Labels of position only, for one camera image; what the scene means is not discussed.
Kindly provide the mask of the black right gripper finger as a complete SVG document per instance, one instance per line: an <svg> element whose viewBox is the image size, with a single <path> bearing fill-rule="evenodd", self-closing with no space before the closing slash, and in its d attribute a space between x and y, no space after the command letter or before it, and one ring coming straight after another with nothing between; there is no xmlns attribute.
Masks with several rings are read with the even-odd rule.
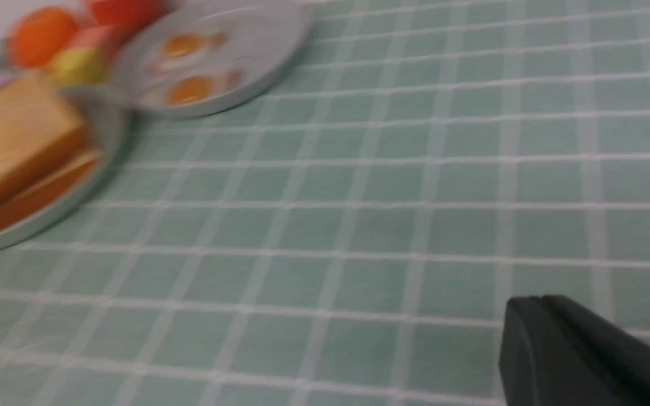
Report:
<svg viewBox="0 0 650 406"><path fill-rule="evenodd" d="M508 300L499 372L508 405L650 405L650 345L564 295Z"/></svg>

